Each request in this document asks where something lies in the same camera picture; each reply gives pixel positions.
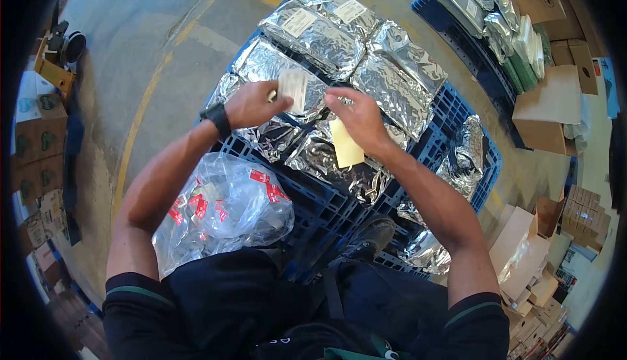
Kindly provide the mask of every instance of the hand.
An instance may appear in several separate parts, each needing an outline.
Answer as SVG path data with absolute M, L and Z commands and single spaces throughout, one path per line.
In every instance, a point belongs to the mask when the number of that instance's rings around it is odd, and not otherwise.
M 354 104 L 345 105 L 338 96 L 349 98 Z M 324 102 L 342 120 L 366 156 L 382 161 L 390 148 L 397 147 L 383 126 L 377 102 L 370 96 L 350 88 L 329 88 Z
M 273 89 L 278 90 L 278 81 L 249 82 L 224 103 L 231 129 L 259 126 L 289 109 L 294 103 L 292 98 L 268 102 L 268 94 Z

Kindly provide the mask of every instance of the yellow paper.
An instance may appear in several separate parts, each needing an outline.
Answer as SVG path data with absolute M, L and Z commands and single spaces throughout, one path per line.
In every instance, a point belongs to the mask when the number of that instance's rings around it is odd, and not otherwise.
M 364 162 L 364 150 L 349 135 L 340 119 L 329 121 L 335 145 L 338 168 L 350 167 Z

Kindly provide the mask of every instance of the finger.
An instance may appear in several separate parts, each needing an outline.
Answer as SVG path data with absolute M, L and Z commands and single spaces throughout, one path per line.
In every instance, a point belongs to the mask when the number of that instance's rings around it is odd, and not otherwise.
M 363 94 L 362 92 L 359 92 L 358 90 L 354 90 L 352 88 L 341 88 L 341 87 L 329 88 L 327 89 L 327 94 L 334 95 L 334 96 L 343 96 L 345 98 L 349 98 L 355 103 L 359 103 L 367 99 L 373 100 L 370 96 Z
M 337 116 L 340 117 L 340 119 L 347 116 L 351 112 L 350 108 L 342 103 L 340 101 L 340 98 L 335 95 L 327 94 L 324 97 L 324 102 L 327 107 L 331 109 L 331 111 L 333 111 Z

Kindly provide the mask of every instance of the left hand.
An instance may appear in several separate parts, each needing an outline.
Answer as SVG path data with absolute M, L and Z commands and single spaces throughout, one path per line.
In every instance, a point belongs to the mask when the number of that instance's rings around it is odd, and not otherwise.
M 289 109 L 294 103 L 292 98 L 268 102 L 268 94 L 273 89 L 278 90 L 278 81 L 249 82 L 224 103 L 231 129 L 259 126 Z

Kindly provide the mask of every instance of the right hand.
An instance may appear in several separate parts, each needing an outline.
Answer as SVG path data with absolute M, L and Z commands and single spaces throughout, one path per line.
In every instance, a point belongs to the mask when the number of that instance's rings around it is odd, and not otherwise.
M 353 105 L 345 105 L 339 96 L 349 98 Z M 366 156 L 382 161 L 390 148 L 397 147 L 383 126 L 377 102 L 370 96 L 350 88 L 329 88 L 324 102 L 342 120 L 346 131 Z

